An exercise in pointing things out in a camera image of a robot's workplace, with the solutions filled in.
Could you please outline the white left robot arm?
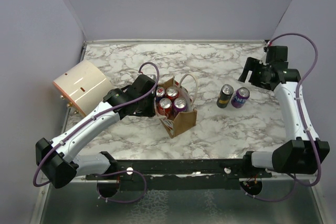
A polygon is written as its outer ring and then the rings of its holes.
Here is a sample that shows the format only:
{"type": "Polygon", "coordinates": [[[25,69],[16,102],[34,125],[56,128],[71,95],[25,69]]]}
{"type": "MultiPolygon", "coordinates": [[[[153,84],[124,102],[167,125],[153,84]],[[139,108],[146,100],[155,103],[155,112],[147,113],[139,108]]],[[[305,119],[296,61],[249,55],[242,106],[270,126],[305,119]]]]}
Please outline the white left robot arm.
{"type": "Polygon", "coordinates": [[[102,101],[79,123],[51,141],[36,143],[38,168],[56,188],[62,188],[75,177],[99,174],[104,179],[115,175],[116,166],[107,152],[80,156],[79,152],[106,128],[136,111],[152,109],[157,82],[141,74],[122,89],[110,90],[102,101]]]}

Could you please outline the black schweppes can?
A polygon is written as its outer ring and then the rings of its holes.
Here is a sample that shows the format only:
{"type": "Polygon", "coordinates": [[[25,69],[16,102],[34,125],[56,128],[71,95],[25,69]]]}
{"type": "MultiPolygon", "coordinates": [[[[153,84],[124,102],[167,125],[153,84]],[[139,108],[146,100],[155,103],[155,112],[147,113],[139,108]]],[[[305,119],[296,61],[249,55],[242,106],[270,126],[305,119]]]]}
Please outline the black schweppes can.
{"type": "Polygon", "coordinates": [[[219,92],[218,98],[217,98],[217,106],[221,109],[226,108],[228,106],[228,103],[234,93],[234,89],[229,84],[224,84],[219,92]]]}

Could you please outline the purple fanta can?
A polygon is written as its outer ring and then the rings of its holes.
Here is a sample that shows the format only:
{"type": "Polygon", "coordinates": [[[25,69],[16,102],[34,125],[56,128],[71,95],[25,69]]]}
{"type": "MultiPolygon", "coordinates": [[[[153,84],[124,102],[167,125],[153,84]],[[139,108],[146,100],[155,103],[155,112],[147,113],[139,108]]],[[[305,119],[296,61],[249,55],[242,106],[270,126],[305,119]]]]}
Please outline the purple fanta can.
{"type": "Polygon", "coordinates": [[[244,106],[249,97],[250,97],[250,91],[245,87],[241,87],[236,90],[231,100],[231,104],[233,107],[239,109],[244,106]]]}
{"type": "Polygon", "coordinates": [[[187,109],[187,102],[184,98],[176,98],[173,103],[175,113],[184,112],[187,109]]]}

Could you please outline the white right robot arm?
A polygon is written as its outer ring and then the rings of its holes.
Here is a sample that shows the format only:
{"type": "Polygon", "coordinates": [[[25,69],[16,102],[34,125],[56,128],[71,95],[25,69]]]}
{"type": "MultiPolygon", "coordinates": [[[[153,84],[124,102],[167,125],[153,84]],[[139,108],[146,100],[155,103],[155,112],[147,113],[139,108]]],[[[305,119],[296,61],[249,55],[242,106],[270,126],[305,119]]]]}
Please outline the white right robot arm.
{"type": "Polygon", "coordinates": [[[249,160],[241,164],[246,177],[254,177],[260,169],[286,174],[314,174],[317,161],[322,162],[330,151],[314,130],[303,100],[297,69],[288,67],[288,48],[268,46],[263,60],[247,58],[240,82],[274,92],[280,104],[286,130],[286,143],[272,152],[247,152],[249,160]]]}

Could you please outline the purple fanta can front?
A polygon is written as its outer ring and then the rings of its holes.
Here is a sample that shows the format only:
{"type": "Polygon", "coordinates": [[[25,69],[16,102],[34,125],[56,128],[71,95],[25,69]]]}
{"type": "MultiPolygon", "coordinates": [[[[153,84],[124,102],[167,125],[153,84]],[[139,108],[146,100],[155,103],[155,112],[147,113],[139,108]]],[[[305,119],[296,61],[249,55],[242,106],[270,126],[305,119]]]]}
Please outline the purple fanta can front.
{"type": "Polygon", "coordinates": [[[184,98],[176,98],[173,103],[175,113],[184,112],[187,109],[187,102],[184,98]]]}

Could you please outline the watermelon print canvas bag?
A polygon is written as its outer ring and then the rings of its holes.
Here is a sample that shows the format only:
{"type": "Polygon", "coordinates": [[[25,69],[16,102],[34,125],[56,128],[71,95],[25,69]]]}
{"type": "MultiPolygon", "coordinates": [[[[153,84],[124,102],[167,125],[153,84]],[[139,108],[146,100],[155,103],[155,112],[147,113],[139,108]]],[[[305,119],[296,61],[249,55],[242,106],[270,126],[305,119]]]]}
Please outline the watermelon print canvas bag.
{"type": "Polygon", "coordinates": [[[167,133],[171,138],[174,138],[187,130],[191,129],[196,125],[197,118],[197,110],[195,109],[194,102],[197,98],[198,93],[198,80],[197,78],[190,73],[185,74],[180,81],[176,81],[175,78],[171,78],[164,83],[160,83],[158,87],[163,87],[166,89],[168,87],[177,87],[179,91],[179,98],[184,98],[187,102],[187,109],[184,112],[175,113],[173,109],[172,102],[172,110],[170,116],[167,118],[166,116],[160,115],[158,112],[159,104],[155,102],[154,98],[154,109],[156,117],[161,121],[162,125],[165,127],[167,133]],[[193,78],[195,82],[195,92],[191,95],[188,90],[182,86],[182,83],[186,77],[193,78]]]}

